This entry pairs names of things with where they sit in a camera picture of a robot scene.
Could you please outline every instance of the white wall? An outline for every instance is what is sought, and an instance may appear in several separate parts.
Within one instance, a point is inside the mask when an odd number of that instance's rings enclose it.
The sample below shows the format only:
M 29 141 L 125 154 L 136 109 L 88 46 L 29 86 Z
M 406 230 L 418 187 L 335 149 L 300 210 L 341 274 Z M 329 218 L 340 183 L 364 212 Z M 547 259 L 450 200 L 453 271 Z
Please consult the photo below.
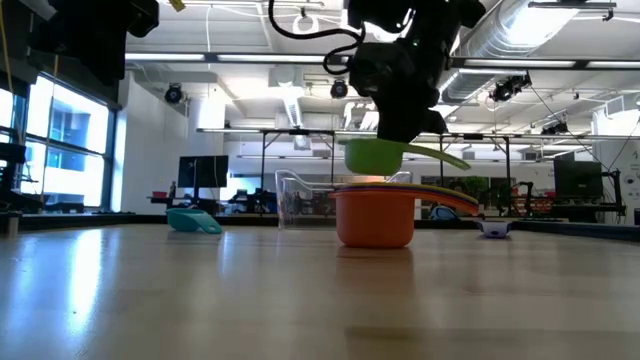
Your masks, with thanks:
M 120 104 L 114 210 L 163 214 L 164 206 L 151 204 L 147 196 L 152 191 L 169 191 L 171 182 L 177 180 L 179 157 L 189 149 L 188 119 L 129 75 L 120 87 Z
M 607 118 L 603 110 L 593 115 L 593 128 L 595 135 L 618 135 L 628 136 L 640 135 L 638 116 L 640 112 L 630 111 L 619 113 L 617 116 Z M 598 159 L 611 170 L 620 170 L 620 190 L 624 205 L 627 206 L 627 216 L 621 220 L 621 224 L 634 224 L 634 211 L 640 209 L 640 143 L 638 141 L 602 141 L 593 146 L 594 153 Z M 609 179 L 603 179 L 604 188 L 614 196 L 613 186 Z M 607 213 L 605 216 L 608 224 L 617 224 L 617 216 Z

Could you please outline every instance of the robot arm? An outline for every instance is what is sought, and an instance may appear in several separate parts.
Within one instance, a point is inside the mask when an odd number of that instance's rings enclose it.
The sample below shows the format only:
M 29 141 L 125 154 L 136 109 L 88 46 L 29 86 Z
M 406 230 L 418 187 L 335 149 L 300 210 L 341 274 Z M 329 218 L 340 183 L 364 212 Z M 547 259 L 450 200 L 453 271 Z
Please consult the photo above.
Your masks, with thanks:
M 352 45 L 327 54 L 325 69 L 332 75 L 348 72 L 358 94 L 373 99 L 380 114 L 378 138 L 409 143 L 423 131 L 447 131 L 440 113 L 431 108 L 440 99 L 437 85 L 460 27 L 474 27 L 486 12 L 479 0 L 350 0 L 348 22 L 362 29 L 361 34 L 334 29 L 306 35 L 278 26 L 274 2 L 269 1 L 269 19 L 286 37 L 305 40 L 346 34 L 354 38 Z M 406 32 L 406 36 L 394 43 L 365 43 L 365 22 L 390 33 Z M 351 49 L 356 53 L 346 69 L 328 68 L 329 58 Z

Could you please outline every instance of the black equipment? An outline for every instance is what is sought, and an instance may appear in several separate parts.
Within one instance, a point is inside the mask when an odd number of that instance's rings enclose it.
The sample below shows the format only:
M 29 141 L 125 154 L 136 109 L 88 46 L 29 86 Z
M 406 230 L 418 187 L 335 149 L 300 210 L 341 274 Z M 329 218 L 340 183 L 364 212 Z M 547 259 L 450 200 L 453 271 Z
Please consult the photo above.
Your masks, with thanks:
M 556 196 L 559 198 L 601 198 L 602 165 L 590 161 L 555 160 Z
M 497 83 L 496 88 L 489 94 L 489 97 L 495 102 L 509 101 L 512 97 L 521 93 L 522 89 L 531 85 L 529 72 L 524 76 L 511 76 L 507 81 Z
M 200 201 L 199 191 L 204 188 L 227 187 L 228 156 L 184 156 L 180 158 L 178 187 L 193 188 L 193 204 Z
M 0 169 L 2 172 L 0 175 L 0 202 L 6 205 L 5 210 L 7 211 L 37 212 L 43 207 L 42 202 L 11 190 L 15 185 L 18 165 L 26 162 L 26 151 L 27 148 L 23 145 L 0 143 L 0 160 L 7 162 L 7 165 Z
M 127 32 L 145 37 L 158 26 L 156 0 L 49 0 L 57 13 L 29 43 L 38 51 L 79 59 L 105 85 L 124 78 Z
M 164 94 L 164 100 L 169 104 L 179 104 L 184 98 L 182 84 L 169 84 L 169 89 Z
M 254 194 L 249 194 L 247 190 L 238 190 L 229 200 L 229 204 L 240 204 L 245 207 L 244 211 L 235 210 L 236 213 L 260 214 L 276 212 L 271 209 L 275 209 L 277 199 L 275 193 L 257 188 Z
M 348 93 L 349 87 L 344 80 L 338 79 L 333 82 L 331 86 L 331 97 L 333 99 L 344 99 Z
M 569 132 L 569 126 L 566 122 L 558 122 L 553 125 L 547 126 L 540 132 L 541 135 L 556 135 L 566 134 Z
M 360 34 L 333 29 L 304 35 L 276 23 L 274 2 L 269 0 L 269 20 L 283 36 L 308 40 L 343 34 L 354 39 L 352 45 L 329 52 L 324 68 L 331 75 L 348 72 L 349 83 L 358 94 L 373 99 L 380 114 L 378 138 L 408 143 L 424 131 L 447 131 L 442 115 L 430 108 L 440 99 L 438 82 L 449 67 L 449 53 L 460 27 L 474 27 L 486 12 L 479 0 L 350 0 L 348 22 L 362 29 Z M 365 21 L 389 33 L 407 33 L 394 43 L 364 43 Z M 346 69 L 329 68 L 330 62 L 340 58 L 338 53 L 356 48 Z
M 622 203 L 620 171 L 602 172 L 600 163 L 555 160 L 556 203 L 551 214 L 575 222 L 598 222 L 596 214 L 615 212 L 626 216 L 627 207 Z M 604 194 L 602 178 L 610 178 L 615 200 L 601 200 Z

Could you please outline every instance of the black cable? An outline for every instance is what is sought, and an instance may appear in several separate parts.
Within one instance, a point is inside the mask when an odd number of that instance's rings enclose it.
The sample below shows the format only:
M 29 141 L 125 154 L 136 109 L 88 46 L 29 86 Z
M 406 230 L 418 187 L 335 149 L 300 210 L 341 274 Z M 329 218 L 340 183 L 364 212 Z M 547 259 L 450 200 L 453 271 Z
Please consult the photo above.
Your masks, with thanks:
M 312 40 L 312 39 L 319 39 L 322 37 L 326 37 L 326 36 L 332 36 L 332 35 L 348 35 L 351 36 L 355 42 L 351 45 L 347 45 L 347 46 L 343 46 L 343 47 L 339 47 L 337 49 L 334 49 L 332 51 L 330 51 L 325 57 L 324 60 L 322 61 L 322 67 L 324 68 L 324 70 L 331 74 L 331 75 L 343 75 L 346 74 L 347 72 L 349 72 L 349 69 L 342 69 L 342 70 L 331 70 L 329 68 L 329 60 L 331 59 L 332 56 L 338 54 L 339 52 L 342 51 L 348 51 L 348 50 L 352 50 L 357 48 L 358 46 L 360 46 L 360 44 L 362 44 L 364 42 L 364 38 L 366 36 L 366 30 L 364 27 L 364 24 L 362 24 L 362 32 L 360 34 L 351 31 L 351 30 L 346 30 L 346 29 L 330 29 L 330 30 L 323 30 L 323 31 L 318 31 L 315 32 L 313 34 L 294 34 L 290 31 L 287 31 L 285 29 L 283 29 L 282 27 L 280 27 L 280 25 L 278 25 L 278 23 L 276 22 L 275 16 L 274 16 L 274 5 L 275 5 L 275 0 L 269 0 L 269 7 L 268 7 L 268 12 L 269 12 L 269 22 L 271 22 L 271 26 L 273 26 L 273 28 L 282 36 L 287 37 L 289 39 L 294 39 L 294 40 Z
M 529 86 L 529 88 L 533 91 L 533 93 L 534 93 L 534 94 L 536 94 L 536 96 L 538 97 L 538 99 L 540 99 L 540 102 L 542 103 L 542 105 L 544 105 L 544 106 L 547 108 L 547 110 L 549 110 L 549 112 L 551 113 L 551 115 L 553 115 L 553 117 L 554 117 L 554 118 L 556 118 L 556 120 L 557 120 L 558 122 L 562 122 L 562 120 L 558 117 L 558 115 L 556 115 L 556 113 L 555 113 L 555 112 L 553 112 L 553 110 L 551 110 L 551 108 L 549 107 L 549 105 L 547 105 L 547 102 L 546 102 L 546 101 L 544 101 L 544 100 L 542 99 L 542 96 L 540 96 L 540 94 L 538 94 L 538 92 L 536 91 L 536 89 L 535 89 L 533 86 Z M 601 165 L 602 167 L 604 167 L 605 169 L 607 169 L 607 171 L 611 172 L 611 169 L 610 169 L 610 168 L 608 168 L 605 164 L 603 164 L 603 163 L 602 163 L 602 161 L 600 161 L 600 159 L 598 159 L 598 158 L 596 157 L 596 155 L 595 155 L 593 152 L 591 152 L 591 150 L 589 150 L 589 148 L 588 148 L 584 143 L 582 143 L 582 142 L 580 141 L 580 139 L 579 139 L 577 136 L 575 136 L 575 135 L 571 132 L 571 130 L 569 130 L 569 128 L 568 128 L 568 127 L 567 127 L 567 132 L 569 132 L 569 134 L 570 134 L 571 136 L 573 136 L 573 138 L 578 142 L 578 144 L 580 144 L 580 145 L 581 145 L 585 150 L 587 150 L 587 151 L 589 152 L 589 154 L 591 154 L 591 156 L 593 156 L 593 158 L 594 158 L 598 163 L 600 163 L 600 165 Z
M 540 96 L 540 94 L 538 94 L 538 92 L 536 91 L 536 89 L 535 89 L 533 86 L 529 86 L 529 88 L 531 88 L 531 90 L 533 91 L 533 93 L 534 93 L 534 94 L 536 94 L 536 96 L 538 97 L 538 99 L 540 99 L 540 102 L 541 102 L 541 103 L 542 103 L 542 104 L 547 108 L 547 110 L 549 110 L 549 112 L 551 113 L 551 115 L 553 115 L 553 117 L 554 117 L 554 118 L 556 118 L 556 120 L 557 120 L 557 121 L 562 122 L 562 120 L 560 120 L 560 118 L 558 117 L 558 115 L 556 115 L 556 113 L 554 113 L 554 112 L 553 112 L 553 110 L 551 110 L 551 108 L 549 107 L 549 105 L 547 105 L 547 102 L 546 102 L 546 101 L 544 101 L 544 99 L 542 99 L 542 96 Z M 600 159 L 598 159 L 598 158 L 596 157 L 596 155 L 595 155 L 593 152 L 591 152 L 591 150 L 589 150 L 589 148 L 588 148 L 585 144 L 583 144 L 583 143 L 580 141 L 580 139 L 579 139 L 577 136 L 575 136 L 575 135 L 571 132 L 571 130 L 569 130 L 569 127 L 568 127 L 568 126 L 567 126 L 567 131 L 569 132 L 569 134 L 571 134 L 571 136 L 573 136 L 573 138 L 578 142 L 578 144 L 582 145 L 582 147 L 584 147 L 584 149 L 585 149 L 585 150 L 587 150 L 587 151 L 589 152 L 589 154 L 591 154 L 591 156 L 593 156 L 593 158 L 594 158 L 598 163 L 600 163 L 600 166 L 602 166 L 602 167 L 604 167 L 605 169 L 607 169 L 607 171 L 608 171 L 608 172 L 611 172 L 611 167 L 607 167 L 607 165 L 605 165 L 602 161 L 600 161 Z M 607 176 L 607 178 L 609 179 L 609 182 L 611 183 L 611 187 L 613 187 L 613 188 L 615 189 L 615 187 L 616 187 L 616 186 L 615 186 L 615 184 L 613 183 L 613 180 L 611 179 L 611 177 L 610 177 L 610 176 Z M 620 199 L 620 200 L 622 200 L 622 205 L 626 207 L 626 206 L 627 206 L 627 204 L 625 203 L 624 199 Z

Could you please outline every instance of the table surface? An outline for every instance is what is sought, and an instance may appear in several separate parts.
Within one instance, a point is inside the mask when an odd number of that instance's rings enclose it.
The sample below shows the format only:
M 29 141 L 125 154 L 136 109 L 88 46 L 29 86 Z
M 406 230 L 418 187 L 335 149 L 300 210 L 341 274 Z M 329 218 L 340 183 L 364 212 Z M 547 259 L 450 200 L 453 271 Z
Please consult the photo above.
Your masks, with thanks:
M 640 247 L 163 225 L 0 241 L 1 359 L 633 359 Z

